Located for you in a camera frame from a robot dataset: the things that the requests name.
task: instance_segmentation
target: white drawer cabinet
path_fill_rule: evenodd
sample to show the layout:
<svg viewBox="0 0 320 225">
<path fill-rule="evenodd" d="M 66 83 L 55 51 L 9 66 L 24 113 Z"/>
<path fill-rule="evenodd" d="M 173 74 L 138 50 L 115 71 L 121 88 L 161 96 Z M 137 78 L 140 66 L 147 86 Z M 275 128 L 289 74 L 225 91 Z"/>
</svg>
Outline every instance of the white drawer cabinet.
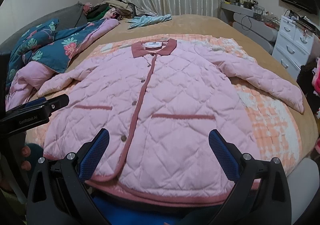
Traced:
<svg viewBox="0 0 320 225">
<path fill-rule="evenodd" d="M 272 56 L 297 79 L 300 67 L 320 56 L 319 38 L 310 31 L 304 34 L 301 26 L 282 16 Z"/>
<path fill-rule="evenodd" d="M 281 65 L 289 72 L 291 77 L 297 79 L 298 74 L 300 72 L 300 68 L 298 65 L 287 58 L 280 49 L 275 48 L 272 53 L 272 57 L 274 57 L 277 61 L 281 63 Z"/>
</svg>

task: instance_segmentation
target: light blue cloth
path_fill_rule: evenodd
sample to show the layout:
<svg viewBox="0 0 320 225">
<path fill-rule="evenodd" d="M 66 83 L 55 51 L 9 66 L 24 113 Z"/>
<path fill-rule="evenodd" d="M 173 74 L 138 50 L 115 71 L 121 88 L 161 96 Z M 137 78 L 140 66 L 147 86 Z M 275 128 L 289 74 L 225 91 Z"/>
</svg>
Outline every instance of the light blue cloth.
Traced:
<svg viewBox="0 0 320 225">
<path fill-rule="evenodd" d="M 151 24 L 156 24 L 159 22 L 165 22 L 169 21 L 172 19 L 171 14 L 166 14 L 166 15 L 159 15 L 159 16 L 141 16 L 141 17 L 135 17 L 131 20 L 129 20 L 129 23 L 132 23 L 129 27 L 128 30 L 136 28 L 136 27 L 141 27 L 141 26 L 147 26 Z"/>
</svg>

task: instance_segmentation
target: dark pink collar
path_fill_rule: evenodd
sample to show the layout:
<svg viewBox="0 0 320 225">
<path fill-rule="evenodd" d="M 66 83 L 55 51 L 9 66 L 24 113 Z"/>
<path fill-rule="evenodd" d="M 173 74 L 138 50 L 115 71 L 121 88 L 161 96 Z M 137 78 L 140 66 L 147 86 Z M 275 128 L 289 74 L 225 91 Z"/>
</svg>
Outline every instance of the dark pink collar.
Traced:
<svg viewBox="0 0 320 225">
<path fill-rule="evenodd" d="M 142 46 L 141 42 L 136 42 L 131 45 L 132 55 L 134 58 L 138 58 L 147 54 L 157 53 L 159 55 L 170 55 L 172 51 L 177 47 L 177 40 L 169 39 L 168 43 L 161 50 L 151 52 L 147 51 L 145 47 Z"/>
</svg>

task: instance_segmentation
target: jacket sleeve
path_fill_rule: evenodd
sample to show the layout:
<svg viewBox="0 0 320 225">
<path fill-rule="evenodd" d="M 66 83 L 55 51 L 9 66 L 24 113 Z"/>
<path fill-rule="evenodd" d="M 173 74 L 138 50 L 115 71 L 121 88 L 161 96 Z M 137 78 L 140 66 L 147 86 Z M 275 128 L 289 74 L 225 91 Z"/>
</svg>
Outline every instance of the jacket sleeve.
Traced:
<svg viewBox="0 0 320 225">
<path fill-rule="evenodd" d="M 228 78 L 238 77 L 246 80 L 256 88 L 281 99 L 298 112 L 304 112 L 301 90 L 273 72 L 262 68 L 254 62 L 228 53 L 211 52 L 203 57 L 216 65 L 218 70 Z"/>
<path fill-rule="evenodd" d="M 42 97 L 52 92 L 60 91 L 67 87 L 74 79 L 78 81 L 84 80 L 102 61 L 101 57 L 89 58 L 80 63 L 74 70 L 54 76 L 41 86 L 37 96 Z"/>
</svg>

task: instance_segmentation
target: pink quilted jacket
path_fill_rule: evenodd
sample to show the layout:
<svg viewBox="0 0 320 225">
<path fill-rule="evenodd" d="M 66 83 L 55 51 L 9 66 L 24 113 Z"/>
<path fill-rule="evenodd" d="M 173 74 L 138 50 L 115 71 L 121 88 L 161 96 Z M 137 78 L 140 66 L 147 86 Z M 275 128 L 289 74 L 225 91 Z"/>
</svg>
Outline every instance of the pink quilted jacket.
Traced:
<svg viewBox="0 0 320 225">
<path fill-rule="evenodd" d="M 63 158 L 108 129 L 110 144 L 92 180 L 161 203 L 215 204 L 228 181 L 209 147 L 217 129 L 227 142 L 260 158 L 249 117 L 229 80 L 242 78 L 303 112 L 300 89 L 248 60 L 170 39 L 161 50 L 140 43 L 47 81 L 40 94 L 80 81 L 49 126 L 44 154 Z"/>
</svg>

